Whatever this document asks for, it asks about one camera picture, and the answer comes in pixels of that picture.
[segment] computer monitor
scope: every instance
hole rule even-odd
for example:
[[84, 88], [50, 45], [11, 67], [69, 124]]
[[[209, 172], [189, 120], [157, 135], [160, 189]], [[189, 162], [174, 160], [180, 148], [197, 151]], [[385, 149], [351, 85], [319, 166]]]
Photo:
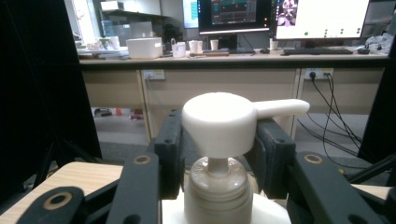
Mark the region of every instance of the computer monitor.
[[367, 9], [366, 20], [362, 37], [371, 37], [382, 35], [390, 24], [393, 11], [395, 9], [395, 0], [372, 0]]
[[230, 37], [235, 49], [236, 34], [269, 30], [271, 7], [271, 0], [198, 0], [199, 34]]
[[346, 40], [361, 38], [370, 0], [276, 0], [273, 38]]
[[183, 0], [184, 28], [198, 28], [198, 3], [197, 0]]

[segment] metal ring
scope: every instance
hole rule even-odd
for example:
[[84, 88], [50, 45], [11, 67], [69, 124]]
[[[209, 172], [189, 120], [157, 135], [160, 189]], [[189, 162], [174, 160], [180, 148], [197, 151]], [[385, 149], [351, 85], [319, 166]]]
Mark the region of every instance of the metal ring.
[[304, 159], [305, 159], [306, 161], [309, 161], [309, 162], [314, 163], [314, 164], [321, 164], [321, 163], [323, 163], [323, 159], [322, 159], [321, 157], [319, 157], [319, 156], [317, 156], [317, 155], [313, 155], [313, 154], [305, 155], [305, 156], [304, 156]]
[[[53, 203], [52, 200], [54, 200], [57, 197], [63, 197], [63, 199], [58, 203]], [[72, 200], [72, 198], [73, 195], [68, 191], [59, 192], [50, 196], [46, 201], [44, 201], [43, 207], [47, 210], [55, 210], [69, 203]]]
[[134, 158], [134, 163], [139, 165], [149, 163], [150, 161], [151, 158], [149, 156], [138, 156]]

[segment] white cup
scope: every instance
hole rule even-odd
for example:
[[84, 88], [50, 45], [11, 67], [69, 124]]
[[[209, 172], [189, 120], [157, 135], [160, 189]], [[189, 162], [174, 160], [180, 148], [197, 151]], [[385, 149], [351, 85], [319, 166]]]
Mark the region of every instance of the white cup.
[[197, 41], [198, 42], [198, 45], [197, 45], [197, 53], [202, 53], [202, 45], [203, 45], [203, 42], [202, 42], [202, 40], [199, 40], [199, 41]]
[[210, 48], [211, 49], [218, 49], [219, 41], [218, 40], [210, 40]]
[[191, 40], [189, 41], [190, 45], [190, 53], [198, 53], [198, 41]]
[[172, 45], [172, 53], [174, 58], [186, 57], [186, 43], [177, 42], [176, 44]]
[[277, 49], [277, 41], [273, 40], [273, 38], [270, 38], [270, 50], [275, 49]]
[[113, 49], [119, 49], [120, 48], [120, 41], [118, 36], [111, 36], [110, 37], [110, 43]]

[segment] keyboard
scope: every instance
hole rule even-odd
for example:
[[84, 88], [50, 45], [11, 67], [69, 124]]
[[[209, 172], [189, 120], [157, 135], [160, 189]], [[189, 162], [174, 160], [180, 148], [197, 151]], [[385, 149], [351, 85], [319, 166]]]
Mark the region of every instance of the keyboard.
[[291, 54], [353, 54], [349, 49], [283, 49], [285, 55]]
[[203, 53], [228, 52], [230, 54], [255, 54], [254, 49], [204, 49]]

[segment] power outlet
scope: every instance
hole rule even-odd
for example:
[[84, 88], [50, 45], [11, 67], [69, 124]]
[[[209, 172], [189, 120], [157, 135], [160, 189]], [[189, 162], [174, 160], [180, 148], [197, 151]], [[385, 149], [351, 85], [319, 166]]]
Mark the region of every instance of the power outlet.
[[142, 74], [144, 79], [165, 80], [165, 72], [162, 69], [142, 70]]
[[333, 68], [305, 68], [304, 79], [311, 79], [311, 73], [315, 73], [315, 80], [327, 79], [327, 76], [332, 76]]

